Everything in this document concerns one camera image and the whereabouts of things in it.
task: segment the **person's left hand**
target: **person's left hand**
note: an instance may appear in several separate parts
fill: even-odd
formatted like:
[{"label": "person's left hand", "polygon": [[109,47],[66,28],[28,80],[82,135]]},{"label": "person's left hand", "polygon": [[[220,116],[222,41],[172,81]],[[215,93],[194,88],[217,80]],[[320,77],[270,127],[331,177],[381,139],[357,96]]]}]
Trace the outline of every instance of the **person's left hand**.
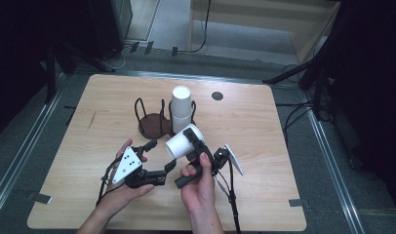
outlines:
[{"label": "person's left hand", "polygon": [[[130,146],[132,142],[133,141],[131,139],[128,139],[119,149],[119,151],[116,153],[116,158],[122,156],[126,148]],[[146,162],[147,158],[142,156],[141,161]],[[110,176],[111,179],[114,178],[115,171],[116,170],[113,170]],[[122,183],[114,184],[112,182],[109,182],[106,192],[112,189],[115,190],[105,194],[101,199],[100,203],[98,204],[98,207],[101,210],[103,210],[106,214],[110,216],[114,216],[118,214],[120,211],[122,211],[122,209],[124,209],[132,200],[144,196],[145,194],[150,192],[153,188],[154,186],[152,184],[146,184],[139,188],[130,188],[126,184],[122,184]]]}]

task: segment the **gray carpet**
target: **gray carpet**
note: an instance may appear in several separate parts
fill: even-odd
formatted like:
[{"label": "gray carpet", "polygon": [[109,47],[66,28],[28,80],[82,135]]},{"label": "gray carpet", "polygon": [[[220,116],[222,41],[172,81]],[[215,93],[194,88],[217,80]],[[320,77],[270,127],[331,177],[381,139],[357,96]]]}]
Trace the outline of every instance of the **gray carpet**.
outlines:
[{"label": "gray carpet", "polygon": [[[215,58],[191,54],[172,57],[170,52],[152,51],[144,55],[143,49],[130,54],[125,51],[126,63],[116,74],[131,71],[189,74],[223,77],[226,81],[259,83],[282,72],[283,65],[233,58]],[[74,233],[75,230],[32,230],[26,221],[32,203],[24,198],[31,191],[39,191],[56,156],[66,123],[76,106],[92,74],[99,73],[87,63],[76,60],[78,69],[67,75],[59,103],[37,140],[12,192],[0,211],[0,233]],[[109,60],[113,66],[122,64],[120,55]],[[297,84],[286,81],[273,87],[276,102],[303,102]],[[45,90],[42,90],[0,136],[0,179],[15,157],[21,142],[31,128],[43,106]],[[278,107],[284,125],[293,107]],[[346,152],[331,123],[323,123],[328,141],[332,145],[338,166],[360,213],[367,233],[396,233],[395,207],[386,193],[383,182],[372,173],[357,173],[350,169]],[[307,115],[289,128],[289,153],[295,172],[301,199],[308,201],[304,207],[307,228],[302,233],[350,233],[332,179],[323,159],[322,151]]]}]

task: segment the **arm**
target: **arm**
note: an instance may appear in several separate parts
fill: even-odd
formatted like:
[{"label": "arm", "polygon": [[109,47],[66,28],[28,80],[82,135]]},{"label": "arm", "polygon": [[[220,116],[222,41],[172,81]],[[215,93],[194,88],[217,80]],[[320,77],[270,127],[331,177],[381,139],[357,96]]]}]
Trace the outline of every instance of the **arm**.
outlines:
[{"label": "arm", "polygon": [[[132,140],[129,139],[125,142],[122,148],[116,153],[116,157],[120,157],[127,146],[132,144]],[[146,158],[142,157],[141,161],[146,162]],[[113,184],[109,183],[107,186],[107,194],[103,195],[100,203],[92,211],[86,221],[77,230],[77,233],[102,233],[107,225],[107,223],[120,211],[122,211],[128,204],[138,198],[142,197],[148,192],[150,192],[154,186],[152,184],[147,184],[142,187],[133,189],[128,187],[126,184]]]},{"label": "arm", "polygon": [[[215,181],[211,173],[208,155],[200,155],[203,167],[201,178],[196,179],[181,189],[182,201],[188,210],[193,233],[224,233],[216,210]],[[183,176],[193,176],[196,171],[192,165],[181,170]]]}]

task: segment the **white plastic piece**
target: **white plastic piece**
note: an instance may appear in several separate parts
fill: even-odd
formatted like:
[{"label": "white plastic piece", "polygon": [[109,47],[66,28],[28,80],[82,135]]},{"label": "white plastic piece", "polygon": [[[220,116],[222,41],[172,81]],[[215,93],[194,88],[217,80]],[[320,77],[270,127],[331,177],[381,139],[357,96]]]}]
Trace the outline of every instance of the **white plastic piece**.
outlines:
[{"label": "white plastic piece", "polygon": [[141,165],[142,161],[138,158],[134,150],[128,146],[122,156],[121,162],[118,169],[116,170],[116,174],[112,182],[117,183],[121,181]]},{"label": "white plastic piece", "polygon": [[241,176],[244,175],[244,171],[240,166],[240,163],[238,162],[237,157],[235,156],[234,152],[232,149],[228,146],[228,144],[225,145],[225,148],[229,151],[229,158],[232,161],[232,165],[237,169],[237,171],[241,174]]}]

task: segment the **paper cup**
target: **paper cup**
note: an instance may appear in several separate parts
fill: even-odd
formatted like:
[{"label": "paper cup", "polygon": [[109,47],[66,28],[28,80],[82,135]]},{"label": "paper cup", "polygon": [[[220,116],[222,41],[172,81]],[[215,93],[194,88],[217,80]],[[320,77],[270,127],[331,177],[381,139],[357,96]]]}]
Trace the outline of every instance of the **paper cup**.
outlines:
[{"label": "paper cup", "polygon": [[189,116],[186,118],[177,118],[175,116],[171,117],[171,128],[174,134],[179,133],[181,130],[186,128],[186,126],[188,126],[191,123],[191,116],[192,116],[192,110]]},{"label": "paper cup", "polygon": [[186,118],[191,114],[191,91],[186,86],[176,86],[171,99],[171,112],[177,118]]},{"label": "paper cup", "polygon": [[201,134],[199,129],[189,124],[186,128],[181,130],[178,134],[173,136],[170,140],[165,143],[168,153],[174,158],[178,159],[194,150],[194,146],[189,142],[188,138],[183,134],[183,131],[190,128],[197,137],[205,143],[204,136]]}]

